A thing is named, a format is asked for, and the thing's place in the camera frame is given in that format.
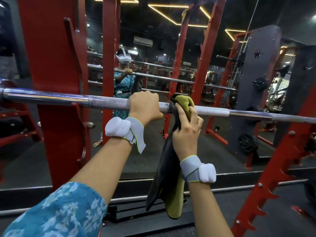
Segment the white vr headset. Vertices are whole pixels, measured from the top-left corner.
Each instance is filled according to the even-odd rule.
[[[123,54],[118,55],[116,52],[116,58],[118,59],[119,63],[121,64],[128,64],[132,62],[132,58],[129,54],[126,54],[125,50],[122,48]]]

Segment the gym floor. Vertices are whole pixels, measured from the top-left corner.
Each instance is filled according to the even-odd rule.
[[[30,79],[20,79],[17,83],[20,88],[33,88]],[[89,94],[101,95],[101,90],[102,89],[98,87],[90,87]],[[167,97],[163,94],[160,94],[159,98],[160,102],[167,101]],[[36,105],[29,105],[29,108],[37,123],[39,121],[39,116]],[[93,144],[100,139],[102,128],[101,110],[90,109],[90,121],[96,125],[96,127],[91,130],[91,144]],[[207,122],[208,117],[204,117],[202,130],[205,130]],[[163,124],[164,120],[159,120],[148,124],[145,128],[144,139],[147,147],[142,155],[140,155],[136,149],[132,150],[123,170],[123,178],[132,178],[133,176],[153,177],[164,145],[164,139],[160,134]],[[220,127],[218,134],[224,139],[227,139],[228,131],[230,129],[229,119],[215,118],[213,128],[215,126]],[[273,141],[274,133],[265,132],[261,133],[261,135],[269,141]],[[273,147],[263,142],[260,142],[259,145],[259,156],[271,156],[273,154]],[[92,148],[92,156],[94,156],[100,148],[101,147]],[[197,154],[202,162],[214,164],[217,173],[258,171],[264,169],[264,165],[257,165],[253,166],[251,170],[247,170],[241,161],[232,155],[219,140],[211,135],[200,135]],[[24,139],[17,143],[4,146],[0,148],[0,161],[7,163],[3,171],[3,181],[0,183],[0,189],[48,186],[52,184],[46,161],[44,142],[33,143],[31,139]],[[303,166],[297,167],[316,167],[316,159],[306,158],[302,161],[302,164]],[[304,199],[305,196],[302,192],[302,185],[290,185],[286,187],[286,190],[294,195],[298,193],[298,189],[301,191],[298,198]],[[243,205],[248,193],[249,191],[236,191],[227,194],[216,194],[216,196],[218,196],[219,205],[229,225],[232,224],[233,219]],[[314,223],[310,221],[302,220],[303,217],[300,217],[295,211],[286,207],[282,200],[269,201],[265,208],[277,211],[274,211],[274,214],[269,215],[265,220],[262,220],[263,218],[259,217],[258,220],[260,219],[261,224],[258,231],[248,232],[245,236],[312,236],[309,234],[309,231],[315,233],[316,225],[314,226]],[[10,221],[8,221],[8,218],[0,219],[0,231],[3,231],[9,223]],[[151,236],[194,236],[193,233],[194,228],[188,227],[163,235],[159,234]]]

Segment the woman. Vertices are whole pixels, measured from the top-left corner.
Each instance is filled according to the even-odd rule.
[[[127,68],[127,65],[132,62],[132,58],[129,54],[126,54],[123,48],[120,48],[116,53],[116,58],[118,59],[119,70],[124,70],[125,73],[114,72],[114,93],[113,97],[129,99],[132,95],[131,89],[134,84],[135,75],[131,69]],[[128,111],[113,111],[113,117],[120,117],[121,119],[126,119],[128,117]],[[101,139],[93,144],[93,147],[98,147],[102,144],[102,133]]]

